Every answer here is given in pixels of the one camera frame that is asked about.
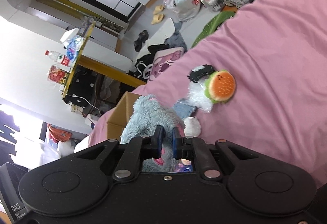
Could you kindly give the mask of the black polka dot bag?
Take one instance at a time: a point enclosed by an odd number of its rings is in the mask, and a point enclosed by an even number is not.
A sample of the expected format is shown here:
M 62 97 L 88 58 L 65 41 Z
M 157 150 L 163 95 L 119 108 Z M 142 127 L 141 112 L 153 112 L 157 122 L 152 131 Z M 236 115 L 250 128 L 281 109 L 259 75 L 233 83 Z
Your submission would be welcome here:
M 78 65 L 73 82 L 69 87 L 68 96 L 63 101 L 66 104 L 82 107 L 84 113 L 92 111 L 95 109 L 103 79 L 101 74 Z

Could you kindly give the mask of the hamburger plush toy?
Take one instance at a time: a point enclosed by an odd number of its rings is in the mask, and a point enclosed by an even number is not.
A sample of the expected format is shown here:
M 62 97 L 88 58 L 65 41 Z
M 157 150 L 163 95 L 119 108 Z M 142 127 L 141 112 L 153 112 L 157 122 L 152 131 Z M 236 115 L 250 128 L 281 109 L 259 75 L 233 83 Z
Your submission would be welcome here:
M 213 104 L 229 101 L 235 91 L 235 78 L 226 70 L 215 71 L 205 80 L 205 96 Z

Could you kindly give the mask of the blue tissue bag on table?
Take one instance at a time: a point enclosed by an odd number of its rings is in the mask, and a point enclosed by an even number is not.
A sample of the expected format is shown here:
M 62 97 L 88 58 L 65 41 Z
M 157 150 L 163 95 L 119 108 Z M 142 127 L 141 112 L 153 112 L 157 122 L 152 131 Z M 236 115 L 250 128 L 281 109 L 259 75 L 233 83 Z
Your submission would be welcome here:
M 66 56 L 72 63 L 77 59 L 79 51 L 85 42 L 85 38 L 80 36 L 78 33 L 79 29 L 74 28 L 66 31 L 60 39 L 66 49 Z

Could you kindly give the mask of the black slipper left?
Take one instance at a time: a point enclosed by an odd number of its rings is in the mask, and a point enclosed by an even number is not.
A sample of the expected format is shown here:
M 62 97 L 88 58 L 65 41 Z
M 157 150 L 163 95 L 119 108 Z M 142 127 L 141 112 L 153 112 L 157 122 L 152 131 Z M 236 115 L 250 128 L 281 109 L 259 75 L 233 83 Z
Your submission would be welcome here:
M 134 49 L 136 52 L 140 52 L 142 48 L 143 42 L 140 38 L 138 38 L 136 41 L 134 41 Z

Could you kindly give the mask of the yellow slipper right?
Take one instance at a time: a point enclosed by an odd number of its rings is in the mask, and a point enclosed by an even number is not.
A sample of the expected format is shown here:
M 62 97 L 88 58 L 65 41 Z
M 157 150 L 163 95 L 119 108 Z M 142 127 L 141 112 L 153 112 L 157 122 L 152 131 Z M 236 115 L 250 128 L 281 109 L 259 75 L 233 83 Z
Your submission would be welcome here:
M 157 15 L 165 9 L 164 5 L 157 5 L 153 11 L 153 15 Z

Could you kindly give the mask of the grey plush mouse toy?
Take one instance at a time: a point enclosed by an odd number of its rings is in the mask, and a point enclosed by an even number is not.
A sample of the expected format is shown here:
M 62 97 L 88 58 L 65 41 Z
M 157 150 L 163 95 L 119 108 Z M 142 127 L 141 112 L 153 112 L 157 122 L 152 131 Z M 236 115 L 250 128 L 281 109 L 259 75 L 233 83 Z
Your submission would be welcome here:
M 133 114 L 130 117 L 122 135 L 120 143 L 127 144 L 135 137 L 147 135 L 153 136 L 157 126 L 162 126 L 165 130 L 161 157 L 150 158 L 143 162 L 144 172 L 175 172 L 178 160 L 173 155 L 174 128 L 182 133 L 185 128 L 184 121 L 171 109 L 159 103 L 153 94 L 140 96 L 134 103 Z

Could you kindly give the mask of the round white side table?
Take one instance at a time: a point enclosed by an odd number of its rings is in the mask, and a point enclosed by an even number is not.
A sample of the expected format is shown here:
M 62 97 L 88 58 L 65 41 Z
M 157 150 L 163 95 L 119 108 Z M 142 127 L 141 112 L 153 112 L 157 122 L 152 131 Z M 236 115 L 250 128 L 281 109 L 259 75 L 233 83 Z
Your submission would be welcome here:
M 65 86 L 62 91 L 62 100 L 64 100 L 68 96 L 68 91 L 70 84 L 73 82 L 73 77 L 75 74 L 75 71 L 77 69 L 77 66 L 80 65 L 86 69 L 90 69 L 96 73 L 102 74 L 106 77 L 109 77 L 113 80 L 116 80 L 118 82 L 127 84 L 128 86 L 137 88 L 139 86 L 143 86 L 146 83 L 142 80 L 139 80 L 135 77 L 132 77 L 126 73 L 123 73 L 121 71 L 118 71 L 117 69 L 114 69 L 110 67 L 109 65 L 105 65 L 101 62 L 98 62 L 96 60 L 93 60 L 87 56 L 83 55 L 84 48 L 86 47 L 86 44 L 89 40 L 89 37 L 92 34 L 92 31 L 95 27 L 95 21 L 91 22 L 89 21 L 86 28 L 84 29 L 84 32 L 82 33 L 82 36 L 84 36 L 85 41 L 83 42 L 80 52 L 76 58 L 76 62 L 74 63 L 74 67 L 72 68 L 70 75 L 65 83 Z

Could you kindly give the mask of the black slipper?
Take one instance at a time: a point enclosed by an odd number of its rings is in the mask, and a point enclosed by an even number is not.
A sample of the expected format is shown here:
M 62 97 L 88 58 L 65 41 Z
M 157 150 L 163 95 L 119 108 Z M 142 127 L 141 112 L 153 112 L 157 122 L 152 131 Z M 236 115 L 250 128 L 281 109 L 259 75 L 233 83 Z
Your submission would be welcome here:
M 140 38 L 138 38 L 136 41 L 134 41 L 134 49 L 136 52 L 140 52 L 142 48 L 143 42 Z
M 142 43 L 145 43 L 148 39 L 149 39 L 149 33 L 147 30 L 143 30 L 140 34 L 139 34 L 139 39 Z

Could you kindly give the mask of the green leaf cartoon rug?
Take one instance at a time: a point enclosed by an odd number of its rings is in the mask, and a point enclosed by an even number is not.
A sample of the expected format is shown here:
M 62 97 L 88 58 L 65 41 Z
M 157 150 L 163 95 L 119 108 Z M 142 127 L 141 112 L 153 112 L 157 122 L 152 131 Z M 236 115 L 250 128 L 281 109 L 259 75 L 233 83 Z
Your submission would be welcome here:
M 233 11 L 222 11 L 215 17 L 213 17 L 202 29 L 201 33 L 196 37 L 191 48 L 197 46 L 197 44 L 204 38 L 215 33 L 221 25 L 228 19 L 233 18 L 236 13 Z

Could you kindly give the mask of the yellow slipper left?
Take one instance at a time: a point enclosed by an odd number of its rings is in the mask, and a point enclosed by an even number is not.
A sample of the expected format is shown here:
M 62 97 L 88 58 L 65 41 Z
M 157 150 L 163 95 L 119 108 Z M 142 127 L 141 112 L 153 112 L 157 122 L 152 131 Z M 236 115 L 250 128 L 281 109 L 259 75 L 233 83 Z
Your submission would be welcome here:
M 161 23 L 161 22 L 163 21 L 164 17 L 165 17 L 164 14 L 155 14 L 155 15 L 153 16 L 153 19 L 152 19 L 152 21 L 151 21 L 151 24 L 152 24 L 152 25 L 156 25 L 156 24 Z

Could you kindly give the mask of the clear bag of white stuffing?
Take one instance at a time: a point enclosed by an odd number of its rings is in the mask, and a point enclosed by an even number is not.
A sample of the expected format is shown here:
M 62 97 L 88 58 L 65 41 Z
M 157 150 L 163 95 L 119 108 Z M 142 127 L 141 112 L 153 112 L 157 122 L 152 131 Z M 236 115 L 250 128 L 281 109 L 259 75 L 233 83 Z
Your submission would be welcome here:
M 213 103 L 205 95 L 205 79 L 200 79 L 198 82 L 190 82 L 186 103 L 190 106 L 197 107 L 206 113 L 210 113 L 213 108 Z

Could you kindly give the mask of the pink bear laptop bag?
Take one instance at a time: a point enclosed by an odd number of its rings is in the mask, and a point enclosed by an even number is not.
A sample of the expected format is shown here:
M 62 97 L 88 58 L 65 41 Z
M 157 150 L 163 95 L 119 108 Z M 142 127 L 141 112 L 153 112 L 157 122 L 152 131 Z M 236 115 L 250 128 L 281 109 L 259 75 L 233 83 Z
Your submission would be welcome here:
M 185 49 L 183 47 L 169 48 L 156 52 L 148 81 L 155 80 L 173 63 L 179 60 L 183 56 L 184 52 Z

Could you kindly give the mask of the yellow slipper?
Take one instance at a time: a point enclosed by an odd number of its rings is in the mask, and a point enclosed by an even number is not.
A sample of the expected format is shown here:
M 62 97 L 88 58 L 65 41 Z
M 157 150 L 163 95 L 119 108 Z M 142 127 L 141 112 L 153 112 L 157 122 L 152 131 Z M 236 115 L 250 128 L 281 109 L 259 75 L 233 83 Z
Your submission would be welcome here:
M 157 5 L 153 11 L 153 15 L 157 15 L 165 9 L 164 5 Z
M 156 24 L 161 23 L 161 22 L 163 21 L 164 17 L 165 17 L 164 14 L 155 14 L 155 15 L 153 16 L 153 19 L 152 19 L 152 21 L 151 21 L 151 24 L 152 24 L 152 25 L 156 25 Z

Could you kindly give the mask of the red snack package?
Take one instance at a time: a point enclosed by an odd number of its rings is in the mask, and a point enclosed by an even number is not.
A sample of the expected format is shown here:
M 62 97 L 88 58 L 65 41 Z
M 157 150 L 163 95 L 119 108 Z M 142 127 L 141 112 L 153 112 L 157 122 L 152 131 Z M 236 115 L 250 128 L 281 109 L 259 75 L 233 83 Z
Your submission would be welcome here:
M 65 70 L 52 65 L 48 72 L 48 80 L 55 82 L 57 84 L 66 85 L 70 73 Z

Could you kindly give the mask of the black fuzzy patch toy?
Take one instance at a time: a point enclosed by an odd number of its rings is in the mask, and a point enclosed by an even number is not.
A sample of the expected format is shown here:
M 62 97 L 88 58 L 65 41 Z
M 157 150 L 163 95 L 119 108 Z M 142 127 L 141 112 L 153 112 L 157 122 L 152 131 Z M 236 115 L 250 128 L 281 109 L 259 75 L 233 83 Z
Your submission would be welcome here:
M 203 64 L 198 65 L 197 67 L 193 68 L 190 73 L 188 74 L 188 79 L 193 82 L 197 83 L 200 79 L 207 75 L 211 75 L 216 70 L 212 65 Z

